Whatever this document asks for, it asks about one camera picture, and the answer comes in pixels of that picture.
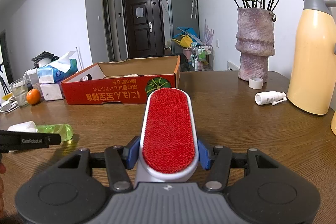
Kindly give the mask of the person's left hand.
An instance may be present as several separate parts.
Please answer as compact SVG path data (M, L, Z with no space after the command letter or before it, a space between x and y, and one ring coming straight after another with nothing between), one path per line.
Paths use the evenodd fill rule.
M6 167L3 163L0 163L0 175L6 172ZM4 200L3 200L3 191L4 191L4 183L2 178L0 177L0 219L3 219L5 215L4 211Z

